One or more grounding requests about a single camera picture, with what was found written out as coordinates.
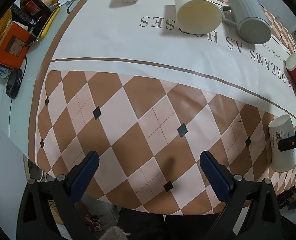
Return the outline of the checkered tablecloth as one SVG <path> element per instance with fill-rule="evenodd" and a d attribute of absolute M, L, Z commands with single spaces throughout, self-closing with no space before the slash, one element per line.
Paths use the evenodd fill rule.
<path fill-rule="evenodd" d="M 225 24 L 181 31 L 174 0 L 75 0 L 63 14 L 28 129 L 28 157 L 45 172 L 67 174 L 96 151 L 90 196 L 167 215 L 222 211 L 199 166 L 203 151 L 246 180 L 269 178 L 278 194 L 296 184 L 296 165 L 271 168 L 269 123 L 288 114 L 296 127 L 284 67 L 296 43 L 271 13 L 271 39 L 259 45 Z"/>

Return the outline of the black yellow-edged box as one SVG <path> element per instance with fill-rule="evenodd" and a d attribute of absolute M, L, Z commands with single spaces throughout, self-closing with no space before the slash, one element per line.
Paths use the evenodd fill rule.
<path fill-rule="evenodd" d="M 27 31 L 30 36 L 26 42 L 26 46 L 30 46 L 33 43 L 44 39 L 49 27 L 60 10 L 60 5 L 56 3 L 51 6 L 51 15 L 42 15 L 38 20 L 33 20 L 27 13 L 15 4 L 11 6 L 10 10 L 12 20 L 23 25 L 23 27 L 27 27 Z"/>

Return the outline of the white bird paper cup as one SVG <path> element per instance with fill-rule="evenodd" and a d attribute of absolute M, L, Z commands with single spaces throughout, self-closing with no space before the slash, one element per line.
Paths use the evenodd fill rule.
<path fill-rule="evenodd" d="M 272 150 L 271 168 L 275 172 L 287 172 L 296 165 L 294 126 L 289 115 L 279 116 L 268 125 Z"/>

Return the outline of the orange box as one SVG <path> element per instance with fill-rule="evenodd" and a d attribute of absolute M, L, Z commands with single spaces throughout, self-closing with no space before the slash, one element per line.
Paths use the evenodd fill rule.
<path fill-rule="evenodd" d="M 31 33 L 12 22 L 0 41 L 0 64 L 19 69 L 28 51 Z"/>

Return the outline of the white calligraphy cup tilted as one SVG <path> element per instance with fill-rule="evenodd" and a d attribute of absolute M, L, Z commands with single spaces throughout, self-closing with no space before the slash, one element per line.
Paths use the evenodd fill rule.
<path fill-rule="evenodd" d="M 174 5 L 176 23 L 186 33 L 207 34 L 222 22 L 220 8 L 210 0 L 174 0 Z"/>

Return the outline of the dark wine bottle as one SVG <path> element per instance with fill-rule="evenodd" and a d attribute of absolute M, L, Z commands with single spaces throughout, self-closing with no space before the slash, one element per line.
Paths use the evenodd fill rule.
<path fill-rule="evenodd" d="M 20 7 L 35 20 L 52 13 L 42 0 L 20 0 Z"/>

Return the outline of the grey ribbed mug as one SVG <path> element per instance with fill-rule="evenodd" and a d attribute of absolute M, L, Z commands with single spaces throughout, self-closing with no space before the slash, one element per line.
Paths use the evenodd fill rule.
<path fill-rule="evenodd" d="M 271 38 L 271 26 L 257 0 L 229 0 L 221 7 L 222 21 L 236 28 L 250 44 L 264 44 Z"/>

